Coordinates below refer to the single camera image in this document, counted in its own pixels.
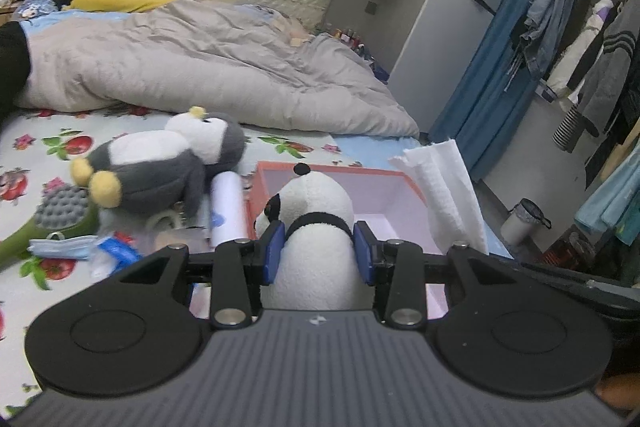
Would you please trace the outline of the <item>person's right hand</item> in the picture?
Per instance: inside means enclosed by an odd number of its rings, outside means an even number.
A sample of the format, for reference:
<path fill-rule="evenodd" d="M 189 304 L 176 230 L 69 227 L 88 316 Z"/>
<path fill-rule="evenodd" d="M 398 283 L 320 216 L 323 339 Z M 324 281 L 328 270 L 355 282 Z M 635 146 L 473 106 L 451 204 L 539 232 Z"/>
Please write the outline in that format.
<path fill-rule="evenodd" d="M 632 411 L 640 404 L 640 375 L 617 375 L 602 379 L 596 387 L 597 396 L 610 407 Z"/>

